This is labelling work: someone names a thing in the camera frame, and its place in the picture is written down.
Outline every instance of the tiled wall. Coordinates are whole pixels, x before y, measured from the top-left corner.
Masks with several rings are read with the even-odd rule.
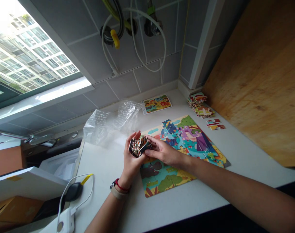
[[[225,0],[196,87],[203,86],[249,0]],[[188,86],[209,0],[190,1],[181,80]]]
[[[103,54],[98,29],[109,13],[102,1],[32,0],[32,3],[97,83],[93,85],[95,89],[92,91],[1,124],[0,130],[32,134],[178,79],[187,13],[186,0],[153,1],[167,41],[167,56],[160,71],[150,72],[142,66],[135,53],[132,37],[126,31],[120,40],[119,50],[109,47],[111,58],[121,72],[119,77],[112,77],[112,70]],[[120,0],[120,4],[122,8],[130,7],[130,0]],[[139,10],[147,11],[146,1],[137,0],[137,6]],[[126,19],[129,16],[129,12],[124,14]],[[145,18],[138,19],[142,32],[138,31],[136,44],[141,59],[150,69],[156,70],[163,62],[164,42],[162,36],[145,35],[144,21]],[[109,26],[114,27],[116,24],[117,21],[112,19]]]

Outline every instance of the plastic bag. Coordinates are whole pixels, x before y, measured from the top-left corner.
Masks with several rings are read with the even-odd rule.
[[[142,105],[130,100],[121,100],[115,113],[96,109],[84,126],[84,140],[93,145],[107,146],[116,131],[127,135],[136,131],[138,113]]]

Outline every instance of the window sill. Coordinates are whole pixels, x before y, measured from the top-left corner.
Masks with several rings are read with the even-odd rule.
[[[81,77],[40,94],[31,96],[18,103],[0,109],[0,124],[22,117],[26,114],[57,104],[77,95],[93,90],[91,83]]]

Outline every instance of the charging cable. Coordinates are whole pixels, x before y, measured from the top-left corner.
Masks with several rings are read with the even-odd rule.
[[[76,212],[76,210],[77,210],[82,204],[84,204],[84,203],[90,198],[90,196],[91,196],[91,194],[92,194],[92,192],[93,192],[94,185],[95,185],[95,175],[94,175],[94,174],[84,174],[84,175],[75,176],[75,177],[73,177],[73,178],[67,183],[67,185],[66,185],[66,187],[65,187],[65,189],[64,189],[64,191],[63,191],[63,193],[62,193],[62,196],[61,196],[61,199],[60,199],[60,203],[59,203],[59,210],[58,210],[58,216],[57,216],[57,219],[58,219],[58,220],[57,220],[57,228],[58,228],[59,220],[60,220],[62,198],[63,198],[63,196],[64,196],[64,194],[65,194],[65,191],[67,190],[68,186],[70,185],[70,183],[71,183],[71,181],[72,181],[73,179],[75,179],[75,178],[77,178],[77,177],[81,177],[81,176],[88,176],[88,175],[92,176],[92,178],[93,178],[93,180],[92,180],[92,189],[91,189],[91,192],[90,192],[90,194],[89,194],[89,196],[87,197],[86,200],[84,200],[81,204],[79,204],[78,206],[75,206],[74,208],[71,209],[71,215],[73,215],[73,214]]]
[[[142,64],[143,64],[143,65],[144,65],[149,71],[157,72],[157,71],[159,71],[159,70],[163,67],[163,65],[164,65],[164,63],[165,63],[165,59],[166,59],[167,43],[166,43],[166,38],[165,38],[164,32],[163,32],[162,28],[160,27],[159,23],[157,23],[157,22],[156,22],[152,17],[150,17],[148,14],[146,14],[146,13],[140,11],[140,10],[137,10],[137,9],[133,9],[133,8],[131,8],[131,7],[132,7],[132,1],[133,1],[133,0],[130,1],[130,8],[127,7],[127,8],[124,8],[124,9],[122,10],[122,11],[130,11],[131,31],[133,32],[132,12],[136,12],[136,13],[138,13],[138,14],[144,16],[145,18],[149,19],[153,24],[155,24],[155,26],[159,29],[159,31],[160,31],[160,33],[161,33],[163,39],[164,39],[164,48],[165,48],[165,54],[164,54],[164,58],[163,58],[164,60],[163,60],[163,62],[162,62],[162,64],[161,64],[161,66],[160,66],[159,69],[157,69],[157,70],[151,70],[150,68],[148,68],[148,67],[145,65],[145,63],[144,63],[144,62],[142,61],[142,59],[140,58],[139,53],[138,53],[138,50],[137,50],[137,47],[136,47],[136,43],[135,43],[135,40],[134,40],[134,33],[132,34],[132,37],[133,37],[133,44],[134,44],[134,49],[135,49],[135,52],[137,53],[137,56],[138,56],[139,60],[141,61],[141,63],[142,63]],[[104,31],[105,31],[105,28],[106,28],[108,22],[111,20],[112,17],[113,17],[112,15],[109,15],[108,18],[106,19],[104,25],[103,25],[103,29],[102,29],[102,47],[103,47],[103,52],[104,52],[105,58],[106,58],[106,60],[108,61],[109,65],[111,66],[111,69],[113,70],[113,73],[115,74],[115,76],[119,76],[119,72],[118,72],[118,70],[117,70],[117,69],[115,68],[115,66],[111,63],[111,61],[109,60],[109,58],[108,58],[108,56],[107,56],[107,53],[106,53],[106,49],[107,49],[107,48],[105,49],[105,45],[104,45]]]

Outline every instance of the person's right hand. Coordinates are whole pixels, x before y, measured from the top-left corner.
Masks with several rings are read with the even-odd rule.
[[[161,160],[163,163],[171,165],[173,167],[185,169],[188,158],[190,156],[185,155],[162,140],[156,139],[152,136],[145,135],[148,141],[152,143],[153,149],[146,150],[145,154],[149,157]]]

